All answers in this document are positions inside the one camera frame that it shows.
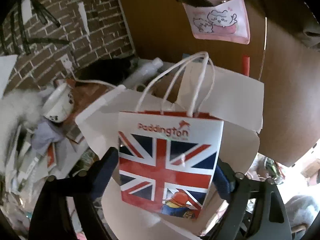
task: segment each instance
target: red tube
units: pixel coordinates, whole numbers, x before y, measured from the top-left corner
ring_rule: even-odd
[[[242,74],[249,76],[250,72],[250,57],[247,55],[242,56]]]

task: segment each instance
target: red hat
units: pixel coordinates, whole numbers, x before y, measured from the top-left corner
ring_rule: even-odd
[[[170,201],[179,206],[186,206],[186,203],[188,201],[188,195],[184,192],[176,192],[174,193]]]

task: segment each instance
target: gray cloth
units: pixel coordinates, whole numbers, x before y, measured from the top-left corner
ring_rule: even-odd
[[[294,196],[284,206],[291,228],[301,224],[309,228],[320,210],[316,200],[308,195]]]
[[[59,128],[43,118],[32,136],[31,147],[44,156],[50,143],[61,141],[63,138],[64,136]]]

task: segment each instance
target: screw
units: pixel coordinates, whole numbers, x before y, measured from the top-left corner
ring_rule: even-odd
[[[267,178],[266,181],[271,185],[276,184],[275,181],[273,180],[273,178]]]
[[[56,176],[54,176],[54,175],[51,175],[48,177],[48,181],[50,181],[50,182],[54,181],[55,179],[56,179]]]
[[[237,173],[236,173],[236,178],[238,178],[238,179],[244,179],[244,177],[245,177],[245,175],[244,175],[243,173],[241,173],[241,172],[237,172]]]
[[[79,173],[78,173],[79,177],[84,177],[85,175],[87,175],[86,171],[79,171]]]

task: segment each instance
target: blue coat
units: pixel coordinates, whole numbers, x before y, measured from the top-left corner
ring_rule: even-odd
[[[180,218],[182,218],[187,211],[190,211],[188,207],[172,208],[167,206],[166,204],[164,204],[161,209],[162,214]]]

